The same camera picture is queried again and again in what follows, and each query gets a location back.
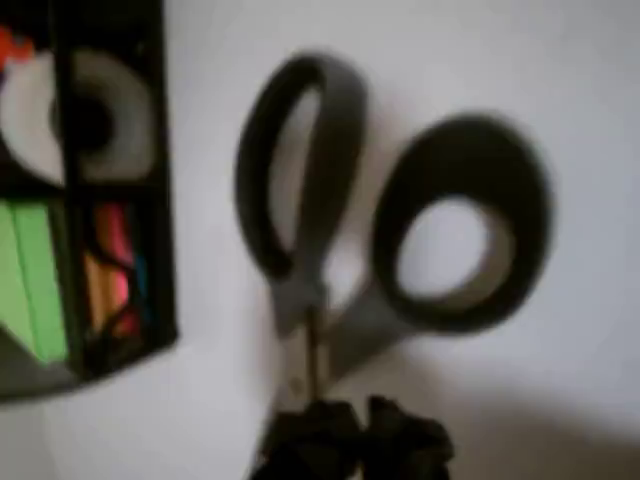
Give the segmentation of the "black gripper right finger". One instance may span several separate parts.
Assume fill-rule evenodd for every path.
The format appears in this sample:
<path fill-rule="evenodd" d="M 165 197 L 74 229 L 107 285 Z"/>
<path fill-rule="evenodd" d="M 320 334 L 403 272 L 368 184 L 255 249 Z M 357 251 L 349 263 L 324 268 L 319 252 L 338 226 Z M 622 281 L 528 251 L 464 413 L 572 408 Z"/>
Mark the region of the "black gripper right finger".
<path fill-rule="evenodd" d="M 412 414 L 383 396 L 368 399 L 363 434 L 365 479 L 448 479 L 454 445 L 438 421 Z"/>

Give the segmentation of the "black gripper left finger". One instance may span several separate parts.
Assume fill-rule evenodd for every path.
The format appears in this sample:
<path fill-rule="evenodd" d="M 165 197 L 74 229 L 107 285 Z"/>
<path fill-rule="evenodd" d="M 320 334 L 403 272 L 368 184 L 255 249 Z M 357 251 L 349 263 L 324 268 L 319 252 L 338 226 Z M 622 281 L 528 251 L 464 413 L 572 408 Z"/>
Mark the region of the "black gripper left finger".
<path fill-rule="evenodd" d="M 267 429 L 253 479 L 349 479 L 357 471 L 362 429 L 345 401 L 315 401 L 278 413 Z"/>

